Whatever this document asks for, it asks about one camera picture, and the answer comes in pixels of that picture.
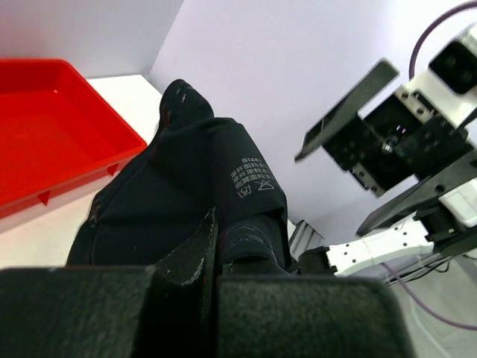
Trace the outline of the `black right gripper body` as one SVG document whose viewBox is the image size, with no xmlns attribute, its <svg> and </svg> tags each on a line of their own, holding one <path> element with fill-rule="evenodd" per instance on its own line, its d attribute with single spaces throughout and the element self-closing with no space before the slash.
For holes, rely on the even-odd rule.
<svg viewBox="0 0 477 358">
<path fill-rule="evenodd" d="M 353 120 L 324 146 L 364 189 L 381 196 L 410 176 L 437 174 L 470 151 L 456 130 L 419 93 L 391 95 L 365 118 Z"/>
</svg>

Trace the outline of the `aluminium rail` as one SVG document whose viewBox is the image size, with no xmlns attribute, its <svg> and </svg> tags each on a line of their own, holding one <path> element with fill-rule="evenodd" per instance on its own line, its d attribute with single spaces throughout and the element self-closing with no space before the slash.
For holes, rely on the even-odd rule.
<svg viewBox="0 0 477 358">
<path fill-rule="evenodd" d="M 303 220 L 294 224 L 288 242 L 291 257 L 296 261 L 305 251 L 325 245 L 325 239 Z"/>
</svg>

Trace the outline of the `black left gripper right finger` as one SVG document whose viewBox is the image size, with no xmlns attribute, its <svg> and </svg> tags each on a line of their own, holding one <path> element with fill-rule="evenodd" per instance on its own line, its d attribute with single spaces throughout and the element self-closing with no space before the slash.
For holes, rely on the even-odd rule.
<svg viewBox="0 0 477 358">
<path fill-rule="evenodd" d="M 377 280 L 241 276 L 218 284 L 218 357 L 415 357 L 391 290 Z"/>
</svg>

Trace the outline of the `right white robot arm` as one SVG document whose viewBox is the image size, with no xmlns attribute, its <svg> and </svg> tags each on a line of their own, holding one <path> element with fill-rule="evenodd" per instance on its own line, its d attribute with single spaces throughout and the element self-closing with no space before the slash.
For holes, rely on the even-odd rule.
<svg viewBox="0 0 477 358">
<path fill-rule="evenodd" d="M 376 197 L 406 178 L 417 182 L 375 209 L 354 239 L 304 251 L 303 274 L 346 277 L 405 256 L 447 258 L 476 247 L 476 146 L 465 128 L 476 117 L 474 87 L 426 71 L 360 116 L 397 74 L 380 60 L 306 133 L 295 159 L 323 148 Z"/>
</svg>

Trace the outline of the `red plastic tray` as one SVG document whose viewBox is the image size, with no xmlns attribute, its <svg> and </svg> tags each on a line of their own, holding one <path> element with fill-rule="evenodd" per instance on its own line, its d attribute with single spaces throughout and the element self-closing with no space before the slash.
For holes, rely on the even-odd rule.
<svg viewBox="0 0 477 358">
<path fill-rule="evenodd" d="M 114 175 L 145 146 L 70 63 L 1 60 L 1 217 Z"/>
</svg>

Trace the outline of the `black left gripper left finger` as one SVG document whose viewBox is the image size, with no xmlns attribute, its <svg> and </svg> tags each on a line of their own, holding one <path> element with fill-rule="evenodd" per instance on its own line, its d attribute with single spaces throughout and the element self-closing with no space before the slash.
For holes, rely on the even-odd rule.
<svg viewBox="0 0 477 358">
<path fill-rule="evenodd" d="M 217 225 L 152 266 L 1 271 L 3 357 L 201 357 Z"/>
</svg>

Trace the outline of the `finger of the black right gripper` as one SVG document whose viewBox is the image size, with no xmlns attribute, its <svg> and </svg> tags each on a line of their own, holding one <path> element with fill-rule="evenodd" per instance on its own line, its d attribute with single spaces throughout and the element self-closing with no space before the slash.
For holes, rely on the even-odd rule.
<svg viewBox="0 0 477 358">
<path fill-rule="evenodd" d="M 468 152 L 436 175 L 425 178 L 374 210 L 357 229 L 365 236 L 379 227 L 389 227 L 416 210 L 434 205 L 438 199 L 476 178 L 476 153 Z"/>
<path fill-rule="evenodd" d="M 303 147 L 294 157 L 294 161 L 297 163 L 305 159 L 330 141 L 398 74 L 397 69 L 387 59 L 380 59 L 318 123 L 306 132 Z"/>
</svg>

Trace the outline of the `black garment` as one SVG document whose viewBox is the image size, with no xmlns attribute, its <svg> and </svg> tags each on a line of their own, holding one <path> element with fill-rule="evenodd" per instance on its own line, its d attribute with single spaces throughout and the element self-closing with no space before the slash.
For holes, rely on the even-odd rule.
<svg viewBox="0 0 477 358">
<path fill-rule="evenodd" d="M 288 271 L 287 199 L 265 158 L 242 124 L 217 117 L 177 79 L 162 95 L 151 143 L 95 195 L 66 262 L 157 264 L 209 213 L 218 226 L 220 273 Z"/>
</svg>

